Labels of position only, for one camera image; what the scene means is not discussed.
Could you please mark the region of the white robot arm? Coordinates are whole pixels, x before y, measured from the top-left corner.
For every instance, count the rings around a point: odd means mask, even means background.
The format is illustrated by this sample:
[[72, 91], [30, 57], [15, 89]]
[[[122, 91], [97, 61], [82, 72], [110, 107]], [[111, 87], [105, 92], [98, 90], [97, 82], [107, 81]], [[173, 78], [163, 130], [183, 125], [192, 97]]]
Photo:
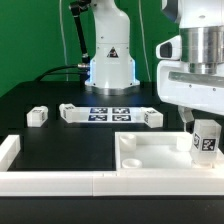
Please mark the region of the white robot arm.
[[[158, 61], [161, 101], [176, 105], [184, 120], [193, 109], [224, 116], [224, 0], [154, 0], [140, 21], [142, 50]], [[130, 20], [114, 0], [90, 0], [96, 52], [88, 89], [122, 94], [139, 85], [129, 53]]]

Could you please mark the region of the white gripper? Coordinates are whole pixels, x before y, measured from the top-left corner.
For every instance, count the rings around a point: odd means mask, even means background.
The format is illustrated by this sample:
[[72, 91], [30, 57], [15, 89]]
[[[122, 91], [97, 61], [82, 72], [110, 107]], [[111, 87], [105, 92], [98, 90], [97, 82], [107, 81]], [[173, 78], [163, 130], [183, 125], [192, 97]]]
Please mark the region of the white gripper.
[[177, 35], [156, 47], [160, 59], [157, 91], [163, 102], [179, 106], [187, 131], [187, 124], [194, 120], [192, 109], [224, 116], [224, 63], [217, 66], [214, 75], [190, 73], [189, 64], [181, 61], [181, 43]]

